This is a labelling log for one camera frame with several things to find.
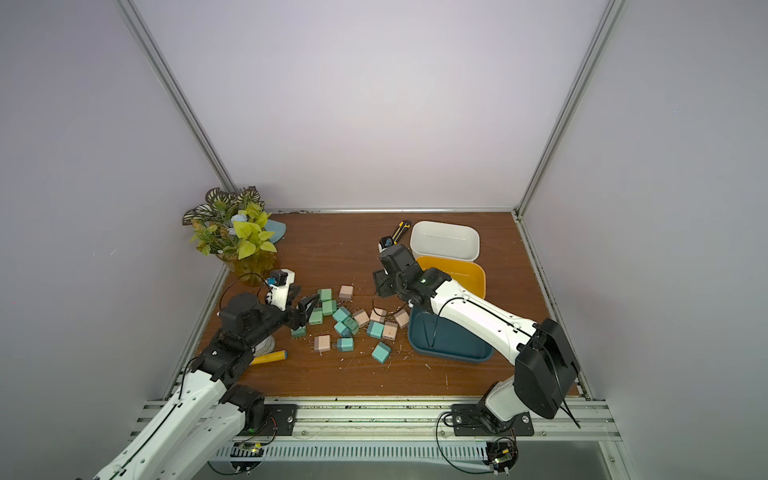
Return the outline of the teal plug bottom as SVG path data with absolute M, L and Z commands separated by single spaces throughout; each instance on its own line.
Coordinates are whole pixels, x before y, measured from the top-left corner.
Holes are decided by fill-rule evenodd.
M 379 342 L 372 351 L 372 358 L 379 362 L 380 364 L 384 364 L 387 362 L 391 355 L 392 349 L 389 345 L 385 344 L 384 342 Z

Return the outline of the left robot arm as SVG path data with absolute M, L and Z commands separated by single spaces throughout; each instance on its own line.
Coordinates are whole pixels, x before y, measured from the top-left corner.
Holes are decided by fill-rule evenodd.
M 254 349 L 283 327 L 307 325 L 320 301 L 291 281 L 264 298 L 242 293 L 219 311 L 221 326 L 186 367 L 160 412 L 106 466 L 98 479 L 191 479 L 214 454 L 246 429 L 267 423 L 263 393 L 239 380 Z

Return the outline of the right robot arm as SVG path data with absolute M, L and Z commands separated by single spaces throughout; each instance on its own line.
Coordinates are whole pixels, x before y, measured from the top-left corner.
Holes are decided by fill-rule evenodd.
M 379 253 L 382 268 L 373 273 L 376 294 L 396 296 L 471 332 L 514 365 L 514 374 L 493 384 L 474 408 L 475 421 L 500 430 L 525 412 L 552 419 L 567 403 L 580 366 L 561 325 L 512 314 L 474 295 L 449 274 L 423 269 L 401 245 Z

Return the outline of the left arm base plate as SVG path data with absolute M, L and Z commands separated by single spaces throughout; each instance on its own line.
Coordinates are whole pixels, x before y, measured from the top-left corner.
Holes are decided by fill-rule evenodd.
M 267 403 L 262 418 L 256 423 L 247 423 L 239 433 L 242 437 L 289 437 L 293 434 L 298 419 L 297 404 Z

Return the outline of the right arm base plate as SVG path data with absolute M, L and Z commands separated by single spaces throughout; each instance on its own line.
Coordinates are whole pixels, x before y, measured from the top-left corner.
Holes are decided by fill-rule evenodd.
M 453 404 L 442 423 L 453 430 L 455 436 L 532 437 L 534 428 L 528 412 L 502 421 L 478 405 Z

